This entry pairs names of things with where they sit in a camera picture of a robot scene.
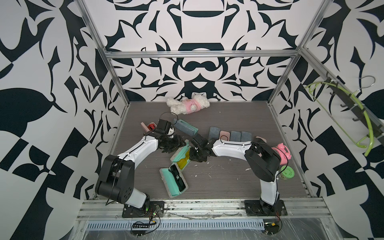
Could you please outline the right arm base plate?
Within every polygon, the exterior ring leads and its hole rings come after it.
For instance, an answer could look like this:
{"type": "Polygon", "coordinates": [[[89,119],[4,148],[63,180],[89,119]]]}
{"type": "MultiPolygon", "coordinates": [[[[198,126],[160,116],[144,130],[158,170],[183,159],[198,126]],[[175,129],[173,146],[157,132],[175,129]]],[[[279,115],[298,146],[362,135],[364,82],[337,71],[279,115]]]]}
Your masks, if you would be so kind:
{"type": "Polygon", "coordinates": [[[244,204],[247,216],[272,217],[288,215],[285,203],[280,199],[273,205],[269,205],[262,200],[245,200],[244,204]]]}

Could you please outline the teal case black sunglasses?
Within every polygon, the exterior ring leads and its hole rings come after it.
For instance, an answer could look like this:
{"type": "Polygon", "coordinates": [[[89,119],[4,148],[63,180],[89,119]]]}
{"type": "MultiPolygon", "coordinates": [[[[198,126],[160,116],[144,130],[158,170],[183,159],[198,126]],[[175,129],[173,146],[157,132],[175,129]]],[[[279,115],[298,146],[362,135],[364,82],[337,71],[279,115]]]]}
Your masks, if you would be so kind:
{"type": "Polygon", "coordinates": [[[160,175],[170,198],[176,198],[189,189],[182,171],[176,163],[168,168],[161,168],[160,175]]]}

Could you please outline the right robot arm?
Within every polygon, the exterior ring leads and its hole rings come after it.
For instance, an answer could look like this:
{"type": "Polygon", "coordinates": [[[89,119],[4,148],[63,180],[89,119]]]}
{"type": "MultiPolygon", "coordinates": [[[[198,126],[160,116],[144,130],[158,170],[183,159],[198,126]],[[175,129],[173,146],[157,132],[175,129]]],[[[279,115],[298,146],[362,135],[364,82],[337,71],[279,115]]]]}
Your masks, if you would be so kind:
{"type": "Polygon", "coordinates": [[[229,157],[246,161],[260,179],[261,204],[273,206],[279,198],[277,178],[280,155],[262,139],[232,142],[221,139],[208,140],[196,134],[191,140],[190,160],[205,162],[209,157],[229,157]]]}

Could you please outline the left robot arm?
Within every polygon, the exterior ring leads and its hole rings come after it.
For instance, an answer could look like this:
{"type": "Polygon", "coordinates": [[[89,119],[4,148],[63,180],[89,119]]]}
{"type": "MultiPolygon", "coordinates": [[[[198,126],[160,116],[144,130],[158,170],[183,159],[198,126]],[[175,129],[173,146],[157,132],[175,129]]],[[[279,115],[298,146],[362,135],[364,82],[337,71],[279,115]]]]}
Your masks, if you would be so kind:
{"type": "Polygon", "coordinates": [[[137,209],[147,208],[149,196],[135,188],[136,167],[158,149],[165,153],[173,153],[185,144],[183,138],[175,134],[173,124],[160,119],[156,128],[145,133],[130,149],[104,159],[95,193],[113,202],[137,209]]]}

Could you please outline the teal case yellow glasses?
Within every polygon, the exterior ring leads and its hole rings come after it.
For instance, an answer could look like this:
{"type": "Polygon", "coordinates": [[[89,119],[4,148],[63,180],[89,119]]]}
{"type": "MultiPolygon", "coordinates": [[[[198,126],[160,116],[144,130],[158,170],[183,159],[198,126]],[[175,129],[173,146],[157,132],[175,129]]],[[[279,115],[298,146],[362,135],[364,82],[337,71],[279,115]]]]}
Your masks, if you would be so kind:
{"type": "Polygon", "coordinates": [[[185,140],[186,145],[177,149],[170,161],[175,163],[183,171],[190,162],[190,141],[185,140]]]}

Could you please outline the grey case black sunglasses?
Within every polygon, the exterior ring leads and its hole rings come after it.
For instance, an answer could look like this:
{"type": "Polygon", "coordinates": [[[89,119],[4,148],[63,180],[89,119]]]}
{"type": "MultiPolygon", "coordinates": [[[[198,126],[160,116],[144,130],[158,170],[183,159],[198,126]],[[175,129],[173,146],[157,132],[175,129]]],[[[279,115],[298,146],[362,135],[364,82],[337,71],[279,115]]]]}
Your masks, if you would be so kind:
{"type": "Polygon", "coordinates": [[[252,141],[252,133],[241,131],[241,142],[250,142],[252,141]]]}

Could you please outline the pink case thin glasses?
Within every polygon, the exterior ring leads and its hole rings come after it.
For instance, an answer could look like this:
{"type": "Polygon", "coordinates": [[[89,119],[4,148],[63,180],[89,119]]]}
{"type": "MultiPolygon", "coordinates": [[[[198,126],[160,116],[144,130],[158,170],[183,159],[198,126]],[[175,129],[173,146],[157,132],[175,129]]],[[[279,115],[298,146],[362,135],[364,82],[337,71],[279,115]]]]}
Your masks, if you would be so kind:
{"type": "Polygon", "coordinates": [[[227,131],[220,131],[219,139],[222,141],[229,141],[231,138],[231,133],[227,131]]]}

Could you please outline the pink case purple glasses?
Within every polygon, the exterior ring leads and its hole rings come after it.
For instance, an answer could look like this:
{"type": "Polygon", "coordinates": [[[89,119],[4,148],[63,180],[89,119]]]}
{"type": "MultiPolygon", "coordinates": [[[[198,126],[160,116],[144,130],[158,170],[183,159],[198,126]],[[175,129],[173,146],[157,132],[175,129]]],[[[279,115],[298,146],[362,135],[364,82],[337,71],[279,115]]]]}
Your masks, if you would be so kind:
{"type": "Polygon", "coordinates": [[[261,144],[266,144],[266,140],[264,138],[261,138],[261,137],[254,137],[254,140],[253,140],[254,143],[261,143],[261,144]]]}

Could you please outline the grey case white glasses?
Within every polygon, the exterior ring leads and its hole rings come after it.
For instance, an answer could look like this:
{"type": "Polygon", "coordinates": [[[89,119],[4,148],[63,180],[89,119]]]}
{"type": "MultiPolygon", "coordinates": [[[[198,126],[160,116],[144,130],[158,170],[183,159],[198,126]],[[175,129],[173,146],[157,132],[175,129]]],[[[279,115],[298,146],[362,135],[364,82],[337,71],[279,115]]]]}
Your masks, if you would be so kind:
{"type": "Polygon", "coordinates": [[[221,129],[219,127],[210,127],[208,140],[218,140],[220,138],[221,129]]]}

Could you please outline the grey teal case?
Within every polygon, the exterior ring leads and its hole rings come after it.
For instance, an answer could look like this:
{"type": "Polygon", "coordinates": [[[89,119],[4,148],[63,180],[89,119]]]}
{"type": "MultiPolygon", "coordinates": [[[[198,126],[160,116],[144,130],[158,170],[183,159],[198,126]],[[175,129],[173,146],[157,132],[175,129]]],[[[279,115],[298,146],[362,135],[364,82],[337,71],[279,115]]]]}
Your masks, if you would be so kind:
{"type": "Polygon", "coordinates": [[[195,136],[199,131],[198,128],[194,127],[193,125],[189,124],[188,122],[182,119],[174,119],[173,124],[176,129],[191,137],[195,136]]]}

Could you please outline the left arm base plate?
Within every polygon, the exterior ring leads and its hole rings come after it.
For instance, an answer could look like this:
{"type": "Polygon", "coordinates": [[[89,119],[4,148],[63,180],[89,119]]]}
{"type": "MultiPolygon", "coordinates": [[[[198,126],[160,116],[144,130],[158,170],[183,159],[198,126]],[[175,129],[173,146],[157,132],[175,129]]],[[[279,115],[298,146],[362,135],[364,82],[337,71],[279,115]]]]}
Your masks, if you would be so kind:
{"type": "Polygon", "coordinates": [[[136,208],[130,205],[124,205],[122,218],[149,218],[162,217],[164,215],[164,201],[147,201],[141,208],[136,208]]]}

